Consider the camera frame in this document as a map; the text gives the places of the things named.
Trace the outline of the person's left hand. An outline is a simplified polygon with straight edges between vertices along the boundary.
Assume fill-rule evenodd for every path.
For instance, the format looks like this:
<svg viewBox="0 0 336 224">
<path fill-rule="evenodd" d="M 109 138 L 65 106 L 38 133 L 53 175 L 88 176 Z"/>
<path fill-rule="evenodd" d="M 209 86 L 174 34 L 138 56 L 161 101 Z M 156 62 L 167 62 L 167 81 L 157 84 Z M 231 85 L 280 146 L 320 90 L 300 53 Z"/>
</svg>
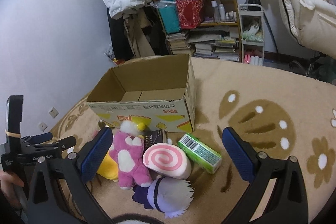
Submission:
<svg viewBox="0 0 336 224">
<path fill-rule="evenodd" d="M 1 179 L 1 191 L 6 197 L 10 205 L 16 209 L 21 208 L 21 203 L 17 198 L 14 190 L 14 186 L 24 187 L 24 182 L 12 172 L 4 172 L 1 170 L 0 174 Z"/>
</svg>

